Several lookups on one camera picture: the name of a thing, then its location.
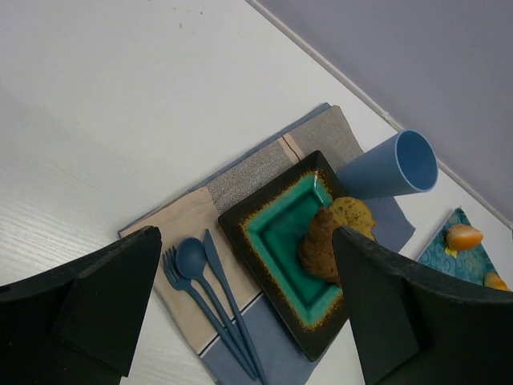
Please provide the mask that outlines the toasted baguette slice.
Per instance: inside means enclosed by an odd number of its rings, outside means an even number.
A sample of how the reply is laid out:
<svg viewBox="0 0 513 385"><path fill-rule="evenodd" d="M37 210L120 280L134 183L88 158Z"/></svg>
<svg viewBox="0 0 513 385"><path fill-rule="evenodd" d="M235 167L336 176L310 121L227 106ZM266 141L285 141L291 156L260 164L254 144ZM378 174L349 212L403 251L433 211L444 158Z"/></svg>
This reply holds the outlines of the toasted baguette slice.
<svg viewBox="0 0 513 385"><path fill-rule="evenodd" d="M372 230L376 221L363 201L353 197L338 197L330 205L329 211L339 225L347 225L369 239L375 240Z"/></svg>

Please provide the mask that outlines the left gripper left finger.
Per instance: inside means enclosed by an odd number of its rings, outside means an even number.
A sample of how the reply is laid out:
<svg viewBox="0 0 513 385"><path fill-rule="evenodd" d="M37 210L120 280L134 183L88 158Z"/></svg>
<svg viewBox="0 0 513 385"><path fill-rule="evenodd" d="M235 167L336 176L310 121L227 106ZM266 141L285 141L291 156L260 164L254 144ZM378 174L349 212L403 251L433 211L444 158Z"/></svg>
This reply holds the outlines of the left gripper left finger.
<svg viewBox="0 0 513 385"><path fill-rule="evenodd" d="M160 262L145 226L1 288L3 384L118 384L129 375Z"/></svg>

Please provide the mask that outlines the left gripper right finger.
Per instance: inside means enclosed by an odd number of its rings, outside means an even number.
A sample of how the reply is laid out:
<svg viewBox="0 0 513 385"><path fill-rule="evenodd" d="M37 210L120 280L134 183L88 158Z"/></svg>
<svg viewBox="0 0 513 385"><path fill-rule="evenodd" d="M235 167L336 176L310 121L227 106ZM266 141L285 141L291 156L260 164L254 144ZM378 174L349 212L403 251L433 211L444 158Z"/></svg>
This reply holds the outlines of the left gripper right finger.
<svg viewBox="0 0 513 385"><path fill-rule="evenodd" d="M512 295L392 252L349 227L333 252L368 384L509 384Z"/></svg>

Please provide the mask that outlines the dark brown croissant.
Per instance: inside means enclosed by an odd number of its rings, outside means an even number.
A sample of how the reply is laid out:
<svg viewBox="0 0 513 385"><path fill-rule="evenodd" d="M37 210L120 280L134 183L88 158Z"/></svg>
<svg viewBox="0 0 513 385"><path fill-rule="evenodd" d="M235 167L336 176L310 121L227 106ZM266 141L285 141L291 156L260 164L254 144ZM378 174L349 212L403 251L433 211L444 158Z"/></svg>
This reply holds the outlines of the dark brown croissant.
<svg viewBox="0 0 513 385"><path fill-rule="evenodd" d="M298 257L308 273L341 288L333 254L333 231L338 227L333 214L326 207L320 207L309 224Z"/></svg>

